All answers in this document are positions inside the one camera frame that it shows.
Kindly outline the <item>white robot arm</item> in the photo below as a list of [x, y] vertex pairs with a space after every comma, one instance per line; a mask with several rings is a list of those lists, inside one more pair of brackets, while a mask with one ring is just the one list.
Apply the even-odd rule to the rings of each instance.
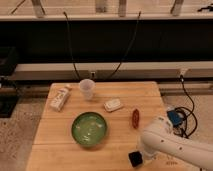
[[171, 121], [163, 116], [156, 117], [142, 129], [137, 147], [148, 160], [162, 152], [213, 171], [213, 145], [176, 136]]

